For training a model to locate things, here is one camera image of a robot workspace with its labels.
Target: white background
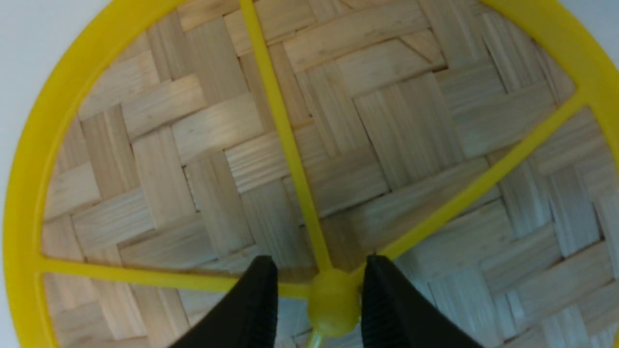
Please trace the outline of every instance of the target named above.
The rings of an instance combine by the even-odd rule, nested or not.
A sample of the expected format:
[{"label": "white background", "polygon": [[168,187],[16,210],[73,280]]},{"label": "white background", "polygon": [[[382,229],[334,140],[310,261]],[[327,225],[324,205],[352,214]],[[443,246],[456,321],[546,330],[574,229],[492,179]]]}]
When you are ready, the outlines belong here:
[{"label": "white background", "polygon": [[[561,0],[619,66],[619,1]],[[17,141],[54,65],[109,0],[0,0],[0,197],[4,197]],[[0,268],[0,346],[19,345]]]}]

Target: yellow circular rim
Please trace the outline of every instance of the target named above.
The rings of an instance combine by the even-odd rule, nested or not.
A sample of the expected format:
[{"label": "yellow circular rim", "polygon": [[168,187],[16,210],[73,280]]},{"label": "yellow circular rim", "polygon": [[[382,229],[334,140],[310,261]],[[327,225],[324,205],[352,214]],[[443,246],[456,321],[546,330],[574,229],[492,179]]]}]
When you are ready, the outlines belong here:
[{"label": "yellow circular rim", "polygon": [[[429,236],[468,204],[502,179],[561,124],[584,106],[589,106],[605,134],[615,163],[619,159],[619,73],[587,30],[556,0],[482,0],[522,27],[536,39],[572,77],[578,90],[557,112],[518,144],[475,183],[438,209],[426,221],[382,250],[395,258]],[[4,272],[9,306],[20,344],[24,348],[55,348],[47,312],[42,274],[61,272],[79,276],[126,281],[160,287],[226,291],[234,279],[96,266],[48,259],[40,253],[41,226],[47,186],[64,133],[97,77],[120,51],[149,25],[183,0],[113,0],[79,35],[43,86],[24,127],[11,171],[4,218]],[[241,0],[254,53],[274,111],[293,180],[300,195],[319,268],[331,268],[318,218],[289,124],[284,121],[279,87],[271,79],[272,65],[251,0]],[[353,276],[360,282],[362,269]],[[280,294],[307,298],[307,285],[280,284]],[[320,345],[313,335],[311,345]]]}]

